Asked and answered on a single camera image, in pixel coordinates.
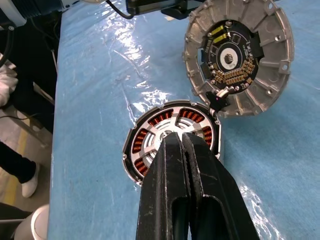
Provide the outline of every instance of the yellow capacitor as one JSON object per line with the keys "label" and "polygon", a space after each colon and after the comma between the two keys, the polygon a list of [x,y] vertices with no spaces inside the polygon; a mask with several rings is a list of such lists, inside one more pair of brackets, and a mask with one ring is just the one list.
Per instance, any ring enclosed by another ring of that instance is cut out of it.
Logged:
{"label": "yellow capacitor", "polygon": [[213,35],[216,35],[217,33],[219,33],[220,31],[222,31],[224,29],[224,26],[223,25],[221,25],[221,26],[219,26],[219,27],[217,27],[215,30],[213,30],[212,32],[211,32],[211,35],[213,36]]}
{"label": "yellow capacitor", "polygon": [[224,39],[226,39],[228,37],[228,35],[226,33],[222,34],[221,36],[218,36],[217,38],[213,39],[213,43],[218,43]]}

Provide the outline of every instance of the gray floor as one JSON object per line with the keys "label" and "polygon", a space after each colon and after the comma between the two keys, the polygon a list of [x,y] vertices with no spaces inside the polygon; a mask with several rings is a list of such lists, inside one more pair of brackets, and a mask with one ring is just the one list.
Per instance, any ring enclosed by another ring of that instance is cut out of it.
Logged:
{"label": "gray floor", "polygon": [[[0,119],[0,140],[16,150],[19,145],[19,137],[21,129],[14,124],[9,118]],[[45,129],[42,129],[40,134],[52,143],[52,135]],[[24,211],[32,212],[37,208],[49,203],[50,196],[50,166],[51,166],[51,151],[52,144],[48,147],[41,147],[40,143],[28,135],[26,138],[26,146],[24,150],[24,157],[41,164],[41,169],[38,176],[38,187],[36,192],[30,198],[22,197],[21,184],[17,184],[15,192],[14,206]],[[0,168],[0,202],[3,202],[5,197],[5,190],[9,179],[12,178],[8,173]]]}

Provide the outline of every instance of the screw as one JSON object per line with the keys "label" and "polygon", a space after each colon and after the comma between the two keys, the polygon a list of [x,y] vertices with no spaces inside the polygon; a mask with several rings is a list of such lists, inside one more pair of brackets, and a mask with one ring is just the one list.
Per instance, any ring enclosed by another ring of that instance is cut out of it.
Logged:
{"label": "screw", "polygon": [[225,26],[230,28],[232,26],[232,22],[231,21],[226,21],[225,22]]}

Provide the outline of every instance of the white sneaker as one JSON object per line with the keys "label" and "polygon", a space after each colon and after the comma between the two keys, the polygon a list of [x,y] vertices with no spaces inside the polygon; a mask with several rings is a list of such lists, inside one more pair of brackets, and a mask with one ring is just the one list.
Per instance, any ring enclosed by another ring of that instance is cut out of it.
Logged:
{"label": "white sneaker", "polygon": [[38,186],[39,170],[40,170],[40,164],[35,163],[35,173],[34,173],[33,177],[29,181],[21,184],[22,185],[22,196],[24,196],[25,198],[31,197],[31,195],[34,194],[34,192],[36,191],[37,186]]}

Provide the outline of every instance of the floor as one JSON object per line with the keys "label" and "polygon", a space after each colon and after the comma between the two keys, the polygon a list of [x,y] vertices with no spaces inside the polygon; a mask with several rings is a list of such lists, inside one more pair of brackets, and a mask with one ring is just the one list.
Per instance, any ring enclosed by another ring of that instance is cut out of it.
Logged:
{"label": "floor", "polygon": [[11,119],[7,117],[0,119],[1,141],[24,157],[41,165],[38,187],[30,198],[22,197],[22,187],[18,180],[0,168],[1,203],[29,212],[49,203],[52,135],[45,129],[41,129],[40,134],[49,143],[47,147],[42,147],[38,140],[27,134]]}

